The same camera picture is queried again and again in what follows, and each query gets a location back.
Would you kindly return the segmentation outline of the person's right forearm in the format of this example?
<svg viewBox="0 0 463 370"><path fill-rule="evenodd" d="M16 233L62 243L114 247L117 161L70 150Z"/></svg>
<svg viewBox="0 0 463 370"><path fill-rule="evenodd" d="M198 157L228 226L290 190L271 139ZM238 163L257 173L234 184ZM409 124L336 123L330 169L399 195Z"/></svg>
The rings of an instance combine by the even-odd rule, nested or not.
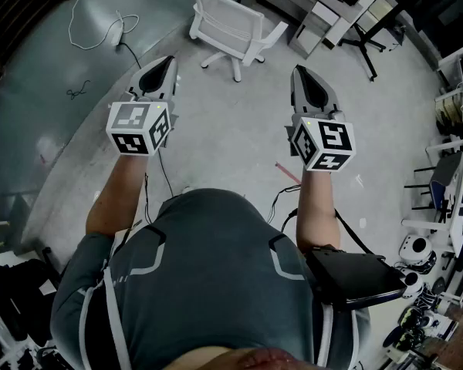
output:
<svg viewBox="0 0 463 370"><path fill-rule="evenodd" d="M301 252L312 247L340 248L340 228L329 172L302 172L296 219L296 243Z"/></svg>

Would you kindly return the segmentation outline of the white round-lens device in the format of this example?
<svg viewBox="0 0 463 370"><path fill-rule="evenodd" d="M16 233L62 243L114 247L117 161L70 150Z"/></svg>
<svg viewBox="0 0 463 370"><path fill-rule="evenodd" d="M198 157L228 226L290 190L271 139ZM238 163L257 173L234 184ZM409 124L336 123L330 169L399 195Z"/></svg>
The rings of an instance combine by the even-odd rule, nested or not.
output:
<svg viewBox="0 0 463 370"><path fill-rule="evenodd" d="M431 242L426 237L413 234L405 237L399 256L405 268L419 274L429 274L437 260Z"/></svg>
<svg viewBox="0 0 463 370"><path fill-rule="evenodd" d="M421 278L421 275L410 269L403 269L402 273L404 275L402 281L406 285L405 292L403 293L403 298L405 299L417 298L424 289L424 282Z"/></svg>

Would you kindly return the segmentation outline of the black metal-leg chair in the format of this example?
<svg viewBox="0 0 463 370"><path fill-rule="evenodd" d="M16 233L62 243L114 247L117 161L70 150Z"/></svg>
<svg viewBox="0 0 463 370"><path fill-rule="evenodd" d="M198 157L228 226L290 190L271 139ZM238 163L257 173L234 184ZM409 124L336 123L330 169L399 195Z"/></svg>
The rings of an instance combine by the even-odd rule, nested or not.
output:
<svg viewBox="0 0 463 370"><path fill-rule="evenodd" d="M453 211L455 196L449 193L461 163L461 152L447 154L435 166L414 170L414 173L431 173L428 183L411 183L404 186L409 190L424 190L421 196L430 197L427 206L413 207L413 210L434 210L437 222L445 223Z"/></svg>

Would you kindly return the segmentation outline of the black flat equipment pack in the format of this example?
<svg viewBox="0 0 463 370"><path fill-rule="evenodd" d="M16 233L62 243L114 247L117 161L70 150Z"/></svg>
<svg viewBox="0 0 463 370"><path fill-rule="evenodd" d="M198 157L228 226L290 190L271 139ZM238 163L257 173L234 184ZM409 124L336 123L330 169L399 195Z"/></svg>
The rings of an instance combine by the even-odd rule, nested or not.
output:
<svg viewBox="0 0 463 370"><path fill-rule="evenodd" d="M403 296L403 275L376 254L314 249L306 255L314 296L336 311L368 308Z"/></svg>

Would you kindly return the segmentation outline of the person's left forearm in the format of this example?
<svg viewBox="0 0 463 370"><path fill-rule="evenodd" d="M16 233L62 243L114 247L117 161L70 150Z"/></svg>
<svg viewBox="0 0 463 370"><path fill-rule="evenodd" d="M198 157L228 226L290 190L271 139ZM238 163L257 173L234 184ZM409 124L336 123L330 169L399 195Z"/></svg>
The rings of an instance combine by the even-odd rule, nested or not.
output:
<svg viewBox="0 0 463 370"><path fill-rule="evenodd" d="M122 155L86 219L86 234L115 237L130 228L136 216L147 171L147 156Z"/></svg>

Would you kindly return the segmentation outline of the person's torso in grey shirt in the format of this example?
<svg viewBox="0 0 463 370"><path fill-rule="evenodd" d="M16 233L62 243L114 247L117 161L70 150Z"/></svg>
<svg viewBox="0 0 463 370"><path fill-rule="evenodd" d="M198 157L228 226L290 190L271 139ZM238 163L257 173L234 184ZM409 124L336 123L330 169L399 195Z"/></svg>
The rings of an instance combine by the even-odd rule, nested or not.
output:
<svg viewBox="0 0 463 370"><path fill-rule="evenodd" d="M296 245L243 196L192 190L119 249L87 234L52 305L50 330L75 370L162 370L197 348L280 348L317 362L323 307Z"/></svg>

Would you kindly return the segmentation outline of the white mesh office chair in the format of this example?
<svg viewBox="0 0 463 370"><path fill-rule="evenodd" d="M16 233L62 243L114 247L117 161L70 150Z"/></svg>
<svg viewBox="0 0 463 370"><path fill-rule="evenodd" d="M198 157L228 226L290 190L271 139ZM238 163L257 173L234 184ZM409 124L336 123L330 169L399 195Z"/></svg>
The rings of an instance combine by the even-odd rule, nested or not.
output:
<svg viewBox="0 0 463 370"><path fill-rule="evenodd" d="M189 36L217 49L201 63L206 69L213 62L228 57L233 78L241 82L241 67L254 61L265 61L262 52L272 48L288 28L280 22L270 32L264 32L265 16L233 0L195 0L194 19Z"/></svg>

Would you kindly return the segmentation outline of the red floor tape strip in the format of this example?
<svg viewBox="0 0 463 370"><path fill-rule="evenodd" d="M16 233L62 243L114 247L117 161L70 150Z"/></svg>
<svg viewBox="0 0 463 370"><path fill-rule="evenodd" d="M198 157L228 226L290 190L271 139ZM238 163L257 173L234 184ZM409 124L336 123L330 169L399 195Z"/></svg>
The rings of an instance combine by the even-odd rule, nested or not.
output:
<svg viewBox="0 0 463 370"><path fill-rule="evenodd" d="M301 180L298 179L294 174L292 174L289 170L287 170L283 165L278 162L275 162L275 167L277 167L280 171L282 171L287 177L293 180L296 184L301 184Z"/></svg>

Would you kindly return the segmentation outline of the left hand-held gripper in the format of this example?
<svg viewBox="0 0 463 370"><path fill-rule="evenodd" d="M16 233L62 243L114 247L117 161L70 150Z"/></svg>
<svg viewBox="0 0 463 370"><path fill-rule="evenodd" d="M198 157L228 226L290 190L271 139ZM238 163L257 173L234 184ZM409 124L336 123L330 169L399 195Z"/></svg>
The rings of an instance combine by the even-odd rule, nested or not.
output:
<svg viewBox="0 0 463 370"><path fill-rule="evenodd" d="M177 60L164 56L133 75L133 86L110 105L106 134L115 149L126 156L153 156L167 145L174 128L173 97Z"/></svg>

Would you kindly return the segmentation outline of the white power strip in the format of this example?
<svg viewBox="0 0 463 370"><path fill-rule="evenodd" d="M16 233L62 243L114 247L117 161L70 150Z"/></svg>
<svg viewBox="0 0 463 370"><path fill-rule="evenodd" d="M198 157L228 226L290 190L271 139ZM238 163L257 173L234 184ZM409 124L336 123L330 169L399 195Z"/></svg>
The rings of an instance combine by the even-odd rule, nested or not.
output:
<svg viewBox="0 0 463 370"><path fill-rule="evenodd" d="M124 21L123 19L120 18L118 27L116 28L112 41L111 41L111 44L113 47L117 47L120 44L120 41L123 36L123 31L124 31Z"/></svg>

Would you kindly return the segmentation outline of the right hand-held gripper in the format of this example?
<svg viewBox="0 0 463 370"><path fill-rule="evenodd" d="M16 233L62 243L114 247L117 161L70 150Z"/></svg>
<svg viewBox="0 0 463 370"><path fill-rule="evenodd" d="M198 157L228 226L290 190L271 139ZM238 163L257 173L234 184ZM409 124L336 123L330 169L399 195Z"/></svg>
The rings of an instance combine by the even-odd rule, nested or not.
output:
<svg viewBox="0 0 463 370"><path fill-rule="evenodd" d="M290 154L305 170L339 172L355 156L353 125L337 110L334 89L314 71L297 65L291 75L292 122L286 126Z"/></svg>

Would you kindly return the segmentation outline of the black bag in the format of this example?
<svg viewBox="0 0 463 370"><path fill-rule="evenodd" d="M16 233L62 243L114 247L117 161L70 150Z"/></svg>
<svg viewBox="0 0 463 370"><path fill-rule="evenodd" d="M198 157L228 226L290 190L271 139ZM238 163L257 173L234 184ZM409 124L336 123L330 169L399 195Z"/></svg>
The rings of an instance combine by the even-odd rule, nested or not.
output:
<svg viewBox="0 0 463 370"><path fill-rule="evenodd" d="M31 338L43 347L52 339L49 325L59 282L52 265L38 259L0 265L0 318L16 341Z"/></svg>

